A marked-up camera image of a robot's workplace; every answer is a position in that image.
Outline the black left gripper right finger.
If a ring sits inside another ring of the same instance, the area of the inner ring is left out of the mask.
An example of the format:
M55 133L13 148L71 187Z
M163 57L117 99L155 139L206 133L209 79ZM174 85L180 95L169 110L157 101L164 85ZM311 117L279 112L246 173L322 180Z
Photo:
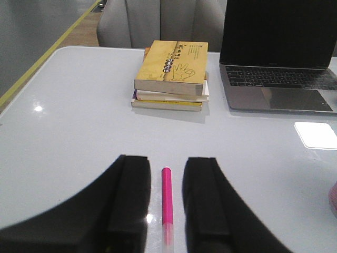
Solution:
M188 252L289 252L241 199L215 158L189 158L183 203Z

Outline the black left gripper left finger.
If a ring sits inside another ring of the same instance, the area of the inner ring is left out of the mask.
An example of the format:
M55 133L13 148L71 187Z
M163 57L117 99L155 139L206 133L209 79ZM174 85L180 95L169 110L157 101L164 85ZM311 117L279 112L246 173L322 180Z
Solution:
M58 206L1 230L1 252L143 252L151 170L121 155Z

